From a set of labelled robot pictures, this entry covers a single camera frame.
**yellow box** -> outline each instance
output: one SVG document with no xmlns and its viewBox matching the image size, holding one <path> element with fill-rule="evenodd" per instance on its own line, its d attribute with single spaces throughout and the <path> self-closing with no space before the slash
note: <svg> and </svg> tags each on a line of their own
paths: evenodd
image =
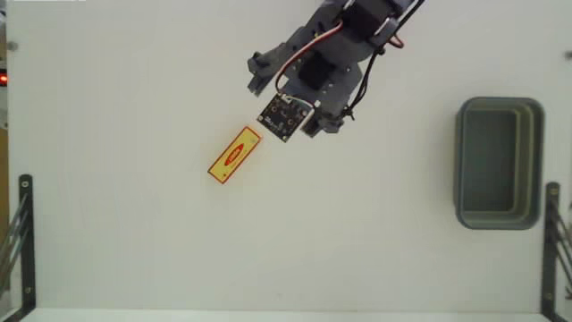
<svg viewBox="0 0 572 322">
<path fill-rule="evenodd" d="M 257 147 L 260 140 L 262 140 L 260 135 L 248 126 L 245 127 L 216 162 L 214 162 L 208 172 L 218 182 L 225 184 Z"/>
</svg>

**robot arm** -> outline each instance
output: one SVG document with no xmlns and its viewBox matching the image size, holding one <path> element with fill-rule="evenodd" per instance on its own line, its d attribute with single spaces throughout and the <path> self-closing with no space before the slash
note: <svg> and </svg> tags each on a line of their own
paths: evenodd
<svg viewBox="0 0 572 322">
<path fill-rule="evenodd" d="M 366 81 L 358 63 L 381 54 L 385 44 L 423 2 L 324 1 L 308 24 L 296 30 L 288 41 L 267 53 L 255 53 L 248 60 L 248 68 L 254 75 L 248 85 L 250 91 L 260 95 L 279 73 L 279 78 L 284 75 L 288 81 L 281 89 L 276 83 L 278 97 L 293 99 L 277 104 L 275 98 L 267 107 L 273 111 L 265 110 L 259 121 L 283 138 L 283 133 L 289 133 L 285 130 L 285 122 L 290 122 L 287 110 L 307 114 L 309 111 L 304 109 L 313 108 L 314 115 L 303 131 L 311 137 L 320 131 L 337 133 L 354 107 L 349 104 L 351 93 L 360 82 Z M 328 39 L 318 43 L 322 36 Z M 292 57 L 296 58 L 294 62 L 290 62 Z"/>
</svg>

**black metal stand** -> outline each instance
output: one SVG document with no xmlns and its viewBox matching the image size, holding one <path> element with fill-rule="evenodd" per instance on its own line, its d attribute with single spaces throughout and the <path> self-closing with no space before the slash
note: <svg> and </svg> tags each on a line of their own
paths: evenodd
<svg viewBox="0 0 572 322">
<path fill-rule="evenodd" d="M 36 262 L 34 253 L 34 194 L 31 175 L 24 174 L 20 177 L 20 203 L 21 206 L 13 219 L 15 234 L 8 235 L 7 244 L 11 240 L 19 240 L 20 244 L 10 251 L 8 263 L 15 263 L 18 254 L 21 255 L 21 288 L 22 306 L 4 322 L 17 322 L 23 320 L 36 308 Z M 8 275 L 12 272 L 13 264 L 8 267 Z"/>
<path fill-rule="evenodd" d="M 559 232 L 560 185 L 551 182 L 546 187 L 546 217 L 544 219 L 544 255 L 543 255 L 543 292 L 542 292 L 542 314 L 552 322 L 567 322 L 556 312 L 556 271 L 558 261 L 563 265 L 563 269 L 568 269 L 565 259 L 559 251 L 559 243 L 566 249 L 566 243 Z"/>
</svg>

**black wire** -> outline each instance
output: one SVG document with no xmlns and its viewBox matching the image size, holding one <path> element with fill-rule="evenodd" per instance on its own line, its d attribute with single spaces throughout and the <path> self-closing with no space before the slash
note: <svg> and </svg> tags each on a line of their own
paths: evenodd
<svg viewBox="0 0 572 322">
<path fill-rule="evenodd" d="M 375 49 L 374 54 L 369 59 L 369 64 L 367 65 L 366 73 L 364 74 L 364 78 L 361 81 L 361 85 L 359 86 L 359 90 L 357 91 L 356 97 L 354 98 L 353 102 L 351 102 L 351 104 L 346 107 L 342 117 L 350 116 L 352 119 L 354 119 L 353 116 L 354 108 L 356 108 L 356 106 L 364 99 L 364 97 L 367 94 L 367 87 L 369 85 L 369 76 L 371 75 L 371 72 L 374 69 L 375 60 L 377 59 L 377 56 L 384 54 L 385 54 L 385 49 L 383 46 Z"/>
<path fill-rule="evenodd" d="M 411 10 L 409 10 L 409 12 L 406 14 L 406 16 L 403 19 L 401 19 L 400 25 L 395 30 L 396 35 L 401 30 L 401 28 L 405 25 L 405 23 L 409 21 L 411 16 L 413 16 L 413 14 L 419 9 L 419 7 L 421 7 L 421 5 L 424 2 L 425 2 L 425 0 L 418 0 L 417 3 L 413 6 L 413 8 L 411 8 Z M 356 98 L 354 98 L 354 100 L 353 100 L 353 102 L 351 102 L 351 104 L 346 106 L 345 110 L 341 114 L 341 118 L 349 116 L 349 117 L 351 117 L 352 120 L 355 121 L 354 108 L 356 108 L 356 106 L 359 104 L 359 102 L 361 102 L 364 99 L 364 97 L 366 96 L 367 85 L 369 84 L 369 75 L 372 72 L 372 69 L 374 68 L 375 59 L 377 58 L 377 56 L 385 54 L 384 46 L 385 45 L 381 45 L 380 47 L 375 49 L 374 54 L 372 55 L 372 58 L 369 60 L 369 65 L 367 66 L 366 73 L 364 74 L 364 79 L 361 81 L 361 85 L 359 86 L 359 91 L 356 94 Z"/>
</svg>

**screw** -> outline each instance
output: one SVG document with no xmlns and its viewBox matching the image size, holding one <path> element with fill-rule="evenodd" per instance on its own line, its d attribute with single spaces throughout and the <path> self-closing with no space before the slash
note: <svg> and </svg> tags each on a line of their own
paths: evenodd
<svg viewBox="0 0 572 322">
<path fill-rule="evenodd" d="M 6 48 L 10 51 L 16 51 L 18 50 L 18 43 L 14 41 L 8 41 Z"/>
</svg>

